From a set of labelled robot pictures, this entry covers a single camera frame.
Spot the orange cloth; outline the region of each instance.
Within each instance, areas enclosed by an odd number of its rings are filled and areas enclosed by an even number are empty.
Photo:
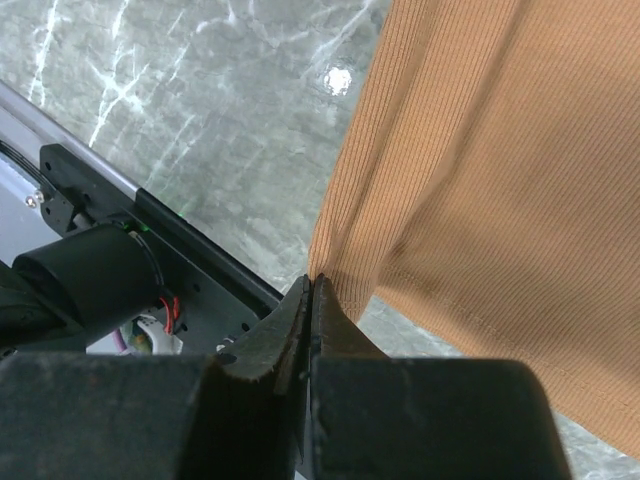
[[[639,180],[638,0],[395,0],[310,274],[640,457]]]

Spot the electrical wire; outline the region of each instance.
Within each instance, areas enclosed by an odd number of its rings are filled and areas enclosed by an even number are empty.
[[[160,297],[160,301],[164,305],[165,310],[167,311],[167,323],[164,326],[164,332],[167,335],[173,335],[173,310],[169,307],[169,302],[164,297]]]

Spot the marble veining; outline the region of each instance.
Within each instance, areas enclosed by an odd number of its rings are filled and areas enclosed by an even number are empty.
[[[390,0],[0,0],[0,78],[284,291]],[[459,355],[373,299],[393,355]],[[557,416],[576,478],[640,464]]]

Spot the black plastic part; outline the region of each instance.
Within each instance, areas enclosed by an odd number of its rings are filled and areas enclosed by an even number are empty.
[[[13,269],[80,323],[89,343],[153,306],[160,295],[148,253],[111,225],[23,253]]]
[[[135,201],[61,145],[40,150],[46,181],[55,187],[42,205],[43,218],[60,235],[85,228],[83,223],[116,224],[137,230],[153,252],[167,290],[180,298],[177,330],[185,353],[212,353],[229,335],[239,337],[268,315],[282,294],[211,242],[149,192],[139,189]],[[76,209],[57,216],[54,199]],[[47,214],[46,208],[55,214]],[[71,225],[65,226],[71,218]]]
[[[316,480],[571,478],[521,363],[317,357],[311,375]]]

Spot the ribbed fabric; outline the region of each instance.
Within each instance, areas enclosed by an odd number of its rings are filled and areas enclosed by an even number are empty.
[[[640,457],[639,181],[640,2],[395,0],[310,274]]]

